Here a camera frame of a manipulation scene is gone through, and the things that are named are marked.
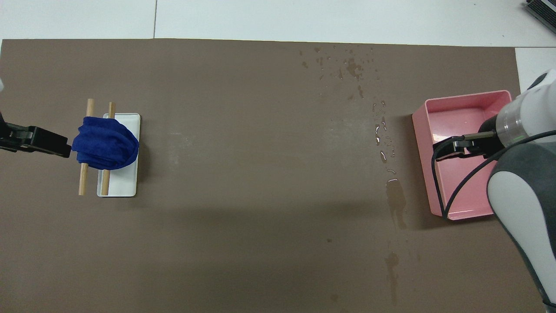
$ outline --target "wet spot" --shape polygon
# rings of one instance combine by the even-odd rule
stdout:
[[[398,274],[395,273],[396,266],[400,263],[398,255],[390,252],[387,258],[384,259],[386,268],[388,269],[388,281],[390,282],[390,297],[392,304],[398,304]]]
[[[361,96],[361,99],[365,99],[365,97],[363,96],[363,89],[361,88],[361,85],[357,86],[357,90],[359,90],[359,96]]]
[[[396,178],[388,180],[386,183],[386,196],[388,198],[388,206],[390,207],[390,215],[392,221],[394,218],[398,222],[398,228],[406,229],[407,225],[404,221],[404,208],[406,205],[404,190],[400,181]]]
[[[361,78],[361,71],[363,70],[363,67],[361,65],[358,65],[357,63],[355,63],[355,59],[354,58],[350,58],[347,62],[347,67],[346,67],[347,71],[349,72],[349,74],[353,77],[355,77],[357,80],[359,80],[359,78]]]

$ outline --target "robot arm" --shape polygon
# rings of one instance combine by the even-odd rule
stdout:
[[[556,129],[556,71],[550,70],[495,117],[503,146]],[[487,186],[490,205],[512,238],[541,294],[556,313],[556,139],[509,149]]]
[[[556,312],[556,143],[527,143],[493,169],[488,198],[535,281],[547,312]]]

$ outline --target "blue towel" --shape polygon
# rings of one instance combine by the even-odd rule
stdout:
[[[139,141],[115,119],[85,117],[71,149],[77,161],[96,169],[115,170],[137,159]]]

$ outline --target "black cable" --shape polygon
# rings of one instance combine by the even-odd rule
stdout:
[[[491,163],[492,161],[498,160],[504,153],[506,153],[509,149],[520,145],[520,144],[526,144],[530,141],[533,140],[537,140],[540,138],[544,138],[544,137],[549,137],[549,136],[554,136],[556,135],[556,130],[551,130],[551,131],[545,131],[544,133],[540,133],[537,135],[533,135],[531,137],[527,137],[525,139],[522,139],[514,144],[509,145],[508,147],[496,152],[495,154],[491,155],[488,159],[484,160],[484,162],[482,162],[481,164],[479,164],[479,166],[477,166],[475,169],[473,169],[469,174],[467,174],[467,176],[465,176],[465,178],[458,184],[458,186],[454,189],[454,192],[452,192],[452,195],[450,196],[450,199],[448,200],[446,207],[444,208],[444,203],[442,201],[442,197],[440,194],[440,187],[438,186],[438,180],[436,178],[436,170],[434,168],[434,162],[435,162],[435,157],[438,154],[438,151],[440,150],[439,148],[435,149],[435,151],[433,152],[433,159],[432,159],[432,170],[433,170],[433,177],[434,177],[434,184],[436,187],[436,192],[438,194],[438,199],[440,202],[440,211],[442,212],[442,217],[443,218],[448,218],[448,213],[450,212],[450,207],[452,205],[452,203],[454,202],[454,199],[456,197],[456,195],[458,195],[459,191],[463,188],[463,186],[471,179],[471,177],[473,177],[478,171],[480,171],[481,169],[483,169],[485,166],[487,166],[489,163]]]
[[[433,157],[431,158],[430,166],[433,170],[434,187],[436,188],[436,195],[438,196],[438,202],[440,203],[440,212],[442,213],[442,216],[444,216],[444,201],[442,201],[442,194],[440,192],[440,187],[438,186],[438,178],[436,177],[436,167],[434,166],[436,162],[436,156],[438,155],[438,152],[442,151],[442,149],[444,149],[445,147],[453,144],[456,141],[462,140],[464,140],[463,136],[452,137],[451,140],[441,143],[439,146],[436,147],[436,149],[433,150]]]

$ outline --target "wooden stick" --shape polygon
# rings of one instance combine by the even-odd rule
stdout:
[[[114,102],[108,103],[108,118],[113,119],[116,116],[116,104]],[[110,171],[105,169],[102,171],[102,188],[101,195],[108,195],[108,188],[110,187]]]
[[[87,113],[85,116],[92,116],[94,109],[95,100],[87,99]],[[89,164],[81,163],[81,173],[79,175],[79,195],[85,195],[85,189],[87,187],[87,170],[89,170]]]

